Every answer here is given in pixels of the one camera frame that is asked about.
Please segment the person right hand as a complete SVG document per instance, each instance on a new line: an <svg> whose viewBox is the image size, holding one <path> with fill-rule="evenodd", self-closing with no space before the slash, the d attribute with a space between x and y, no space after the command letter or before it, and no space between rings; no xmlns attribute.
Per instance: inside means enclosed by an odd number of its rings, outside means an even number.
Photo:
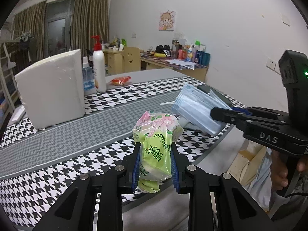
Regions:
<svg viewBox="0 0 308 231"><path fill-rule="evenodd" d="M307 171L307 155L303 156L296 167L299 173ZM273 190L282 190L288 186L287 179L288 169L284 162L280 159L280 153L272 150L271 152L271 183Z"/></svg>

